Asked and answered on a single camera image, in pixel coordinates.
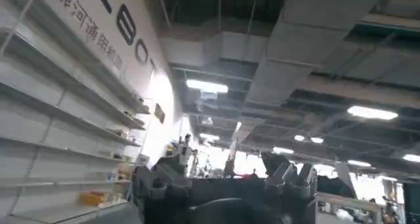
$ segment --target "exposed ceiling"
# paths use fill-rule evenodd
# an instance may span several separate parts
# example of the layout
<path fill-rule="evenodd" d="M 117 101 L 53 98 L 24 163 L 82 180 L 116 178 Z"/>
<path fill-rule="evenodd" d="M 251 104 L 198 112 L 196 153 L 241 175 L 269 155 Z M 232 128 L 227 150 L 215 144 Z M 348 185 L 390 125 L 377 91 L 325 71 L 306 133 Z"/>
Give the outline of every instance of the exposed ceiling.
<path fill-rule="evenodd" d="M 161 44 L 196 134 L 218 135 L 226 147 L 239 139 L 248 152 L 291 148 L 300 161 L 419 172 L 401 157 L 420 154 L 420 0 L 158 1 Z M 229 91 L 209 99 L 187 79 Z M 355 118 L 353 105 L 399 117 Z"/>

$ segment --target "small item on shelf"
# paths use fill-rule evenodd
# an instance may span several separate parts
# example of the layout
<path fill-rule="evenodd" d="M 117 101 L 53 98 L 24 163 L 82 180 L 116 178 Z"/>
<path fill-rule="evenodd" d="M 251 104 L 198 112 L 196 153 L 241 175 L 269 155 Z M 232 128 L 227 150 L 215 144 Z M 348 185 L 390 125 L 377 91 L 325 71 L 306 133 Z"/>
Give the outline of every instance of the small item on shelf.
<path fill-rule="evenodd" d="M 118 153 L 114 154 L 112 157 L 117 158 L 119 160 L 123 160 L 123 157 L 121 155 L 119 155 Z"/>
<path fill-rule="evenodd" d="M 128 116 L 129 118 L 133 118 L 133 115 L 130 112 L 128 112 L 128 111 L 124 111 L 124 114 L 126 116 Z"/>
<path fill-rule="evenodd" d="M 109 199 L 107 192 L 82 192 L 80 194 L 80 202 L 85 206 L 99 206 Z"/>
<path fill-rule="evenodd" d="M 131 179 L 131 173 L 134 171 L 134 166 L 132 164 L 119 164 L 118 173 L 123 179 Z"/>
<path fill-rule="evenodd" d="M 108 129 L 108 131 L 112 132 L 115 135 L 118 135 L 124 139 L 128 136 L 128 131 L 122 130 L 122 129 Z"/>

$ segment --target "black machine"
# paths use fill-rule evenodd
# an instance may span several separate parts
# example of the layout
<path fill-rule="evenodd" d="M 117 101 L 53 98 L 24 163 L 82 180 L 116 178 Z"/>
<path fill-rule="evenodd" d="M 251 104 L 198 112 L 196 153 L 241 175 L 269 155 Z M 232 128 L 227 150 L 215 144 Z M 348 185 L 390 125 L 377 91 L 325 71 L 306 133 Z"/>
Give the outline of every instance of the black machine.
<path fill-rule="evenodd" d="M 133 199 L 146 224 L 314 223 L 307 210 L 317 186 L 311 164 L 297 174 L 284 156 L 263 153 L 266 179 L 188 179 L 177 158 L 136 168 Z"/>

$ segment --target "sign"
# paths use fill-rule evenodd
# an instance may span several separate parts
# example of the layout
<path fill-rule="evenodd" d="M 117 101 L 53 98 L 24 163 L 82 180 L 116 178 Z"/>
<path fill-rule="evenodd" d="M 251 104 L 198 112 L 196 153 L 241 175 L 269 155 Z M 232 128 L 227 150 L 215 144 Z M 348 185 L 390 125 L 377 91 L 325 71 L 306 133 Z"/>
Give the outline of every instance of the sign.
<path fill-rule="evenodd" d="M 156 103 L 155 107 L 155 116 L 159 119 L 159 122 L 163 124 L 165 121 L 165 113 L 158 103 Z"/>
<path fill-rule="evenodd" d="M 46 2 L 121 81 L 139 95 L 147 94 L 152 71 L 148 42 L 155 42 L 156 35 L 150 32 L 153 27 L 142 0 Z M 159 45 L 152 51 L 160 53 Z"/>

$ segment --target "ceiling light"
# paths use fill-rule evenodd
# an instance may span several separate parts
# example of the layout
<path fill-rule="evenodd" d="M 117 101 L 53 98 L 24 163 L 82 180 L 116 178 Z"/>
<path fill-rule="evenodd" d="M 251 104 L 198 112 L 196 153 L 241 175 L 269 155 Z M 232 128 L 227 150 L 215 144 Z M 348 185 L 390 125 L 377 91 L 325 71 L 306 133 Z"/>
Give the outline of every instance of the ceiling light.
<path fill-rule="evenodd" d="M 354 116 L 359 116 L 361 118 L 369 118 L 369 119 L 391 120 L 398 117 L 398 114 L 395 112 L 368 108 L 364 106 L 352 106 L 347 110 L 347 112 Z"/>
<path fill-rule="evenodd" d="M 333 166 L 327 166 L 325 164 L 316 164 L 314 168 L 318 171 L 332 172 L 335 168 Z"/>
<path fill-rule="evenodd" d="M 406 154 L 402 158 L 405 159 L 405 160 L 408 160 L 408 161 L 420 162 L 420 156 L 414 155 L 414 154 Z"/>
<path fill-rule="evenodd" d="M 323 143 L 324 139 L 320 138 L 320 137 L 311 137 L 310 140 L 314 143 Z"/>
<path fill-rule="evenodd" d="M 388 177 L 388 176 L 379 176 L 381 179 L 384 179 L 384 180 L 386 180 L 386 181 L 397 181 L 397 179 L 396 178 L 393 178 L 393 177 Z"/>
<path fill-rule="evenodd" d="M 273 147 L 273 152 L 276 154 L 293 154 L 295 151 L 288 148 Z"/>
<path fill-rule="evenodd" d="M 236 124 L 236 129 L 235 129 L 235 131 L 238 131 L 239 130 L 239 128 L 242 126 L 242 123 L 241 122 L 238 122 L 237 124 Z"/>
<path fill-rule="evenodd" d="M 219 140 L 220 139 L 219 136 L 206 134 L 206 133 L 200 133 L 199 137 L 201 137 L 202 139 L 205 139 L 207 141 L 214 141 L 214 140 Z"/>
<path fill-rule="evenodd" d="M 200 91 L 210 92 L 210 93 L 227 93 L 229 89 L 227 85 L 199 81 L 196 79 L 188 79 L 186 81 L 186 85 L 189 88 L 199 89 Z"/>
<path fill-rule="evenodd" d="M 201 121 L 201 123 L 202 123 L 202 124 L 207 124 L 207 125 L 213 125 L 213 119 L 211 119 L 211 118 L 204 118 L 204 119 Z"/>
<path fill-rule="evenodd" d="M 296 140 L 296 141 L 301 142 L 301 141 L 303 141 L 304 139 L 305 139 L 305 137 L 303 137 L 302 135 L 295 135 L 295 140 Z"/>
<path fill-rule="evenodd" d="M 356 160 L 349 160 L 347 163 L 352 164 L 354 166 L 362 166 L 362 167 L 371 167 L 372 165 L 366 162 L 362 161 L 356 161 Z"/>

